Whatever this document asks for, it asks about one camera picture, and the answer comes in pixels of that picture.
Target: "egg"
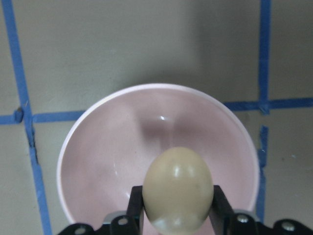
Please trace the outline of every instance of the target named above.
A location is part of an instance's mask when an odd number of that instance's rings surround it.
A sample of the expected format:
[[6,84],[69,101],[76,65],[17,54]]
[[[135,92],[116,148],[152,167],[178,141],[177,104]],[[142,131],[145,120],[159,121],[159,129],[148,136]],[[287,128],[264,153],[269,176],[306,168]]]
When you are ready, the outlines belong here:
[[144,179],[142,197],[151,224],[163,235],[191,235],[208,216],[213,183],[206,162],[192,149],[158,156]]

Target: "bowl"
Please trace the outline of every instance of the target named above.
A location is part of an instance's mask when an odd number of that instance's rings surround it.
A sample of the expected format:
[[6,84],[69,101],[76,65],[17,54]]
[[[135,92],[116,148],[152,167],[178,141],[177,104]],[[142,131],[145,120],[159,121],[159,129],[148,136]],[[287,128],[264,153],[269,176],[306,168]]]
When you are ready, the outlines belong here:
[[[125,211],[132,186],[142,185],[152,161],[175,146],[203,157],[213,183],[221,186],[234,209],[254,209],[258,160],[238,118],[198,90],[144,84],[98,101],[68,133],[58,160],[57,186],[69,222],[98,229],[107,214]],[[146,217],[143,234],[157,234]],[[196,234],[214,234],[209,219]]]

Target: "tape line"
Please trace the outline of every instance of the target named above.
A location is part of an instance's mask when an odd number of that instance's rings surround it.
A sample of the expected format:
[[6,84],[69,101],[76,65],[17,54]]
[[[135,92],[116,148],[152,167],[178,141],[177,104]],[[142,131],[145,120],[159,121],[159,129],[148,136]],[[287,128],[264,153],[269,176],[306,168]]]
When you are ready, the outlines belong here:
[[35,114],[33,116],[33,122],[41,123],[41,122],[54,122],[54,121],[75,121],[83,113],[84,111]]
[[21,123],[24,117],[24,111],[21,108],[18,108],[14,111],[13,117],[16,123]]
[[13,11],[13,5],[11,0],[2,0],[2,8],[5,19],[5,25],[8,35],[8,41],[11,51],[11,58],[13,64],[13,70],[15,74],[15,80],[17,84],[21,110],[24,114],[24,126],[29,143],[29,154],[32,165],[34,183],[36,188],[37,202],[39,206],[39,212],[41,217],[42,229],[45,235],[51,235],[51,225],[48,213],[48,207],[45,197],[45,187],[42,177],[41,168],[37,161],[34,129],[32,125],[32,113],[29,103],[29,96],[27,91],[26,79],[22,63],[22,55],[20,50],[18,32],[15,24],[15,17]]
[[[232,111],[249,111],[260,109],[258,101],[225,102],[224,105]],[[270,109],[313,107],[313,98],[272,100],[269,101],[268,107]],[[84,110],[35,114],[33,116],[33,122],[43,123],[57,121],[75,121],[83,113]]]
[[248,111],[259,109],[259,103],[254,101],[225,102],[224,105],[232,111]]
[[271,109],[313,107],[313,98],[277,99],[269,103]]
[[261,0],[259,39],[259,106],[264,115],[269,114],[268,106],[268,64],[270,37],[270,0]]
[[260,221],[264,221],[265,212],[265,193],[266,193],[266,178],[263,168],[267,164],[267,152],[268,152],[268,127],[261,126],[260,130],[260,142],[261,148],[258,150],[259,165],[260,165],[260,187],[257,197],[256,214]]
[[2,115],[0,116],[0,125],[16,124],[14,115]]

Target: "tile floor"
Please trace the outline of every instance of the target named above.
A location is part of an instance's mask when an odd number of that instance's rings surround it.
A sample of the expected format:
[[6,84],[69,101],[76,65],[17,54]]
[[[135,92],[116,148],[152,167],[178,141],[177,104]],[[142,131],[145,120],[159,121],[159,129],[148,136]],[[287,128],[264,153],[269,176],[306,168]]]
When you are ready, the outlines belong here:
[[[258,100],[260,1],[14,0],[13,7],[34,115],[85,110],[114,91],[150,82],[190,86],[222,102]],[[310,0],[271,1],[270,99],[313,97],[312,11]],[[256,148],[261,125],[269,127],[269,226],[289,217],[313,228],[312,104],[267,116],[235,112]],[[0,20],[0,117],[19,105]],[[0,125],[3,234],[43,234],[23,123]],[[68,223],[55,175],[73,123],[34,124],[52,234]]]

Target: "bowl rim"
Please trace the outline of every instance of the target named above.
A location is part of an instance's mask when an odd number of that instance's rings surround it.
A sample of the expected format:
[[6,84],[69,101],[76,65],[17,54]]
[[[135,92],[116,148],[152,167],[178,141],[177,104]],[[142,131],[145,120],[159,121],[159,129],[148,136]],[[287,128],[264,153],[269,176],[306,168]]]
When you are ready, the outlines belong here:
[[234,122],[235,124],[239,127],[239,129],[241,130],[241,132],[243,133],[249,149],[251,150],[251,157],[253,159],[253,168],[254,170],[254,187],[252,189],[252,195],[253,198],[252,200],[247,204],[247,208],[249,211],[253,211],[254,207],[256,205],[256,200],[257,200],[257,195],[258,195],[258,191],[259,191],[259,183],[260,183],[260,179],[259,179],[259,164],[258,164],[258,157],[257,157],[257,152],[256,152],[256,148],[254,146],[254,143],[251,139],[251,136],[249,135],[248,131],[246,130],[246,128],[244,127],[244,125],[241,123],[241,121],[237,118],[237,116],[230,110],[228,109],[223,103],[221,103],[220,101],[218,101],[217,99],[213,98],[212,96],[201,92],[199,90],[196,90],[194,88],[190,88],[190,87],[186,87],[183,85],[177,85],[177,84],[168,84],[168,83],[148,83],[148,84],[141,84],[141,85],[135,85],[135,86],[131,86],[128,88],[124,88],[121,89],[119,91],[116,91],[104,98],[102,98],[101,100],[99,100],[98,102],[94,103],[93,105],[91,105],[74,123],[74,125],[71,127],[70,131],[68,132],[63,145],[61,147],[61,151],[59,154],[59,158],[58,158],[58,162],[57,162],[57,170],[56,170],[56,181],[57,181],[57,191],[58,191],[58,195],[59,195],[59,200],[61,202],[61,206],[62,209],[68,219],[68,221],[70,223],[75,223],[76,221],[74,220],[74,217],[72,215],[72,213],[70,212],[64,194],[63,194],[63,189],[62,189],[62,179],[61,179],[61,171],[62,171],[62,162],[63,162],[63,157],[64,157],[64,153],[66,151],[67,145],[69,140],[71,139],[73,133],[75,132],[75,130],[77,129],[77,127],[81,124],[81,122],[83,120],[85,120],[85,118],[88,117],[89,114],[91,114],[95,109],[97,109],[99,106],[103,105],[104,103],[108,102],[109,100],[112,100],[118,96],[124,95],[124,94],[128,94],[131,92],[136,92],[136,91],[140,91],[140,90],[148,90],[148,89],[169,89],[169,90],[176,90],[176,91],[183,91],[183,92],[188,92],[188,93],[192,93],[195,94],[197,96],[200,96],[202,98],[207,99],[208,101],[214,103],[215,105],[217,105],[219,108],[221,108],[223,110],[223,112],[228,115]]

